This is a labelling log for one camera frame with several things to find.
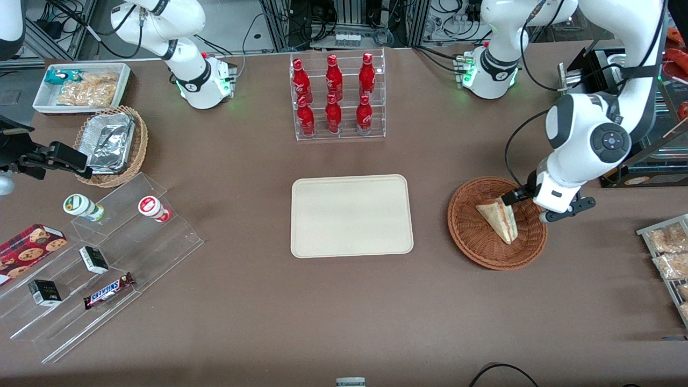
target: sandwich wedge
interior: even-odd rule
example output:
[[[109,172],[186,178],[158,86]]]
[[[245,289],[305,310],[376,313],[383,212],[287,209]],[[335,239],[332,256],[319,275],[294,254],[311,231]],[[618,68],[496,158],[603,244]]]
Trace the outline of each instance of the sandwich wedge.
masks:
[[[487,220],[504,243],[511,244],[511,242],[518,238],[514,211],[511,209],[511,206],[505,205],[501,198],[481,202],[475,208]]]

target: clear acrylic bottle rack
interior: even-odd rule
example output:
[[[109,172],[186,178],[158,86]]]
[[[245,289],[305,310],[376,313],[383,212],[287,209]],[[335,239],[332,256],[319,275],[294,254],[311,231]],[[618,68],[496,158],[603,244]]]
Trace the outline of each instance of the clear acrylic bottle rack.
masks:
[[[62,227],[69,241],[66,249],[47,257],[30,275],[0,288],[0,320],[10,337],[32,341],[43,363],[57,362],[203,244],[191,225],[176,214],[165,192],[139,173],[98,202],[105,208],[100,221],[74,218]],[[158,223],[141,215],[138,202],[148,195],[168,206],[172,219]],[[78,251],[87,245],[103,253],[109,265],[105,274],[86,269]],[[127,272],[136,281],[134,285],[85,310],[84,297]],[[27,286],[34,279],[55,282],[63,301],[52,308],[36,305]]]
[[[358,73],[363,64],[363,54],[370,52],[373,54],[373,67],[375,68],[375,92],[373,93],[370,106],[373,108],[372,131],[367,136],[361,136],[356,131],[356,108],[359,103],[358,93]],[[327,130],[327,118],[325,117],[325,107],[327,106],[327,56],[337,55],[339,68],[342,70],[344,81],[344,98],[339,101],[342,108],[342,130],[338,134],[332,134]],[[315,117],[315,135],[306,137],[299,126],[297,116],[297,95],[294,90],[292,79],[294,68],[292,62],[299,58],[303,61],[303,69],[310,78],[310,89],[313,93],[313,103],[310,108]],[[387,133],[385,106],[385,51],[378,50],[342,50],[333,52],[307,51],[295,52],[291,54],[289,61],[289,85],[292,93],[292,110],[294,112],[294,128],[297,140],[336,140],[339,138],[371,138],[385,137]]]

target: coca-cola bottle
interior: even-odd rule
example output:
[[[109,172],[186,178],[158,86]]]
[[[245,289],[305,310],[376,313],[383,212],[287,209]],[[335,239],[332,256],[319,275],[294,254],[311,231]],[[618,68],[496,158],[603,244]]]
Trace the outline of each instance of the coca-cola bottle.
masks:
[[[297,117],[299,117],[301,133],[306,137],[315,136],[315,117],[313,117],[313,111],[306,103],[305,96],[300,96],[297,100],[297,104],[299,105]]]
[[[337,55],[327,56],[327,92],[334,93],[337,102],[344,98],[344,82],[342,79],[342,70],[337,64]]]
[[[325,108],[325,116],[327,117],[327,130],[332,134],[341,132],[342,129],[342,108],[337,103],[337,98],[334,93],[327,95],[327,107]]]
[[[370,107],[370,97],[368,94],[361,96],[361,103],[356,109],[356,123],[358,126],[356,131],[361,136],[367,136],[372,130],[371,122],[373,120],[373,108]]]
[[[366,52],[363,54],[363,66],[358,73],[358,85],[361,95],[371,96],[375,90],[375,69],[373,68],[373,54]]]
[[[306,74],[305,70],[303,69],[303,62],[301,59],[294,59],[292,62],[292,66],[294,66],[294,89],[297,92],[297,101],[299,100],[299,97],[304,96],[305,97],[305,102],[312,103],[313,102],[313,94],[310,92],[310,79],[308,78],[308,74]]]

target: table surface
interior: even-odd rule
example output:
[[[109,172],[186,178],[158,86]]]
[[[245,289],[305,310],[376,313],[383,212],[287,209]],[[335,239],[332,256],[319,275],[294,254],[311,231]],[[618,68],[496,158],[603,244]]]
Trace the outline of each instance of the table surface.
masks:
[[[554,85],[556,64],[583,44],[533,45],[531,70]],[[127,104],[150,133],[142,170],[206,243],[57,364],[0,336],[0,385],[333,386],[360,375],[370,386],[461,386],[490,362],[541,385],[687,385],[688,343],[660,341],[684,330],[634,232],[688,212],[685,188],[591,184],[583,192],[597,207],[550,225],[539,259],[483,269],[449,235],[449,198],[472,178],[507,177],[506,139],[557,96],[523,73],[485,101],[412,50],[385,52],[387,137],[328,144],[294,139],[288,55],[250,57],[236,97],[207,111],[180,98],[163,62],[130,62]],[[72,144],[83,120],[37,114],[34,140]],[[551,150],[542,120],[512,150],[525,178]],[[294,258],[292,183],[372,174],[408,180],[413,251]],[[15,180],[0,202],[0,240],[69,222],[61,203],[74,191],[110,192],[59,171]],[[506,383],[528,385],[494,370],[479,386]]]

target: round wicker basket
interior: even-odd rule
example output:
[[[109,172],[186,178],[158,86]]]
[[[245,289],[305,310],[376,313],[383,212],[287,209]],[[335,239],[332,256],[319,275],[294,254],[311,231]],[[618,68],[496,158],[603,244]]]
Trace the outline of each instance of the round wicker basket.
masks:
[[[539,219],[542,210],[531,200],[512,206],[518,238],[511,244],[504,243],[475,208],[516,187],[503,178],[476,178],[459,187],[449,202],[447,222],[454,242],[470,259],[490,269],[520,269],[535,260],[547,242],[547,226]]]
[[[141,116],[136,112],[136,110],[127,106],[118,106],[103,110],[96,113],[96,115],[106,116],[117,113],[130,114],[136,120],[133,142],[131,143],[131,151],[129,152],[129,159],[127,161],[127,169],[118,175],[93,175],[90,179],[84,179],[80,176],[77,176],[76,178],[79,179],[79,181],[101,188],[113,188],[128,182],[141,170],[143,160],[146,158],[146,146],[148,145],[148,129],[146,128],[146,123],[143,122]],[[83,136],[85,128],[86,123],[81,125],[81,130],[79,131],[79,134],[76,135],[74,149],[79,148],[79,145],[81,144],[81,136]]]

